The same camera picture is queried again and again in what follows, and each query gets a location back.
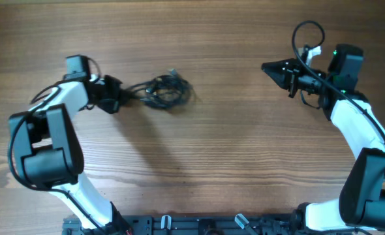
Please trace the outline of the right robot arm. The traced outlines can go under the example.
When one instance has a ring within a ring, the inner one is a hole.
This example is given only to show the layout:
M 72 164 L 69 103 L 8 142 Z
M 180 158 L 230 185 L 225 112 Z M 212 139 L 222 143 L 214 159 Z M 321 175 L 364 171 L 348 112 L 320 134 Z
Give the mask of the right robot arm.
M 385 232 L 385 130 L 363 93 L 356 91 L 363 50 L 338 44 L 327 72 L 311 68 L 319 46 L 304 46 L 295 58 L 263 63 L 280 88 L 295 94 L 318 95 L 318 108 L 339 129 L 355 162 L 339 198 L 304 203 L 290 215 L 290 233 L 337 234 Z

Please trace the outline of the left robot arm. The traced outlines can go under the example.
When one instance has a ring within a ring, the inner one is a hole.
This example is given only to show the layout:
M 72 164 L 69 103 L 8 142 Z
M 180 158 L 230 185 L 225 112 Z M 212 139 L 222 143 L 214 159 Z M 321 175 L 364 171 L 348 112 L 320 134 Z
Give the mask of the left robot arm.
M 67 58 L 63 79 L 40 91 L 26 112 L 9 118 L 7 159 L 14 178 L 32 191 L 48 192 L 74 213 L 63 234 L 131 234 L 132 228 L 84 173 L 84 154 L 72 125 L 82 110 L 118 112 L 124 101 L 121 82 L 93 75 L 85 55 Z

